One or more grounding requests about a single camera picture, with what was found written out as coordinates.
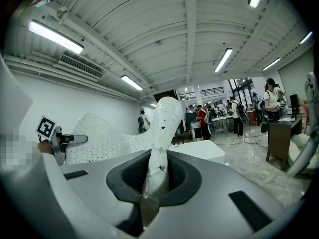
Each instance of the red shirt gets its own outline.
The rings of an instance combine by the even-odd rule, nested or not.
[[[203,108],[203,109],[201,109],[201,110],[199,111],[199,116],[201,117],[201,119],[200,119],[200,126],[206,125],[205,120],[204,120],[204,118],[205,118],[205,116],[206,116],[206,112],[204,112],[203,110],[205,110],[205,111],[207,112],[207,109],[206,109],[206,108]]]

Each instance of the wall vent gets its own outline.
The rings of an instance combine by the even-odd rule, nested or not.
[[[95,70],[94,68],[64,54],[61,55],[59,59],[59,64],[97,79],[101,78],[103,75],[98,70]]]

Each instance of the air conditioner vent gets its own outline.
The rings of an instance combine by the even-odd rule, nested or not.
[[[84,73],[86,75],[90,75],[90,76],[95,76],[95,78],[101,78],[102,77],[102,73],[99,72],[98,70],[95,70],[94,68],[74,59],[71,58],[67,55],[62,54],[60,59],[59,59],[59,64],[60,65],[64,65],[67,66],[69,68],[72,68],[78,72]]]

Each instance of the floor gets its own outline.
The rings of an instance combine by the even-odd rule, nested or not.
[[[216,134],[212,141],[225,152],[227,165],[264,188],[285,208],[297,202],[307,190],[311,178],[306,175],[287,177],[279,169],[279,160],[270,157],[269,163],[266,162],[267,134],[261,134],[259,126],[245,127],[244,136],[248,142],[232,133]]]

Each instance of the white ceiling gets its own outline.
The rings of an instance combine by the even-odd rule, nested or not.
[[[69,10],[64,21],[56,17],[61,6]],[[105,73],[99,84],[135,98],[197,83],[261,76],[262,68],[276,58],[286,56],[278,67],[301,55],[305,46],[298,44],[308,33],[287,0],[261,0],[257,8],[248,0],[57,0],[29,9],[12,25],[6,54],[27,58],[37,51],[58,59],[65,52],[29,32],[32,19],[81,43],[82,56]],[[214,73],[226,48],[233,52]],[[124,74],[144,90],[127,85],[120,79]]]

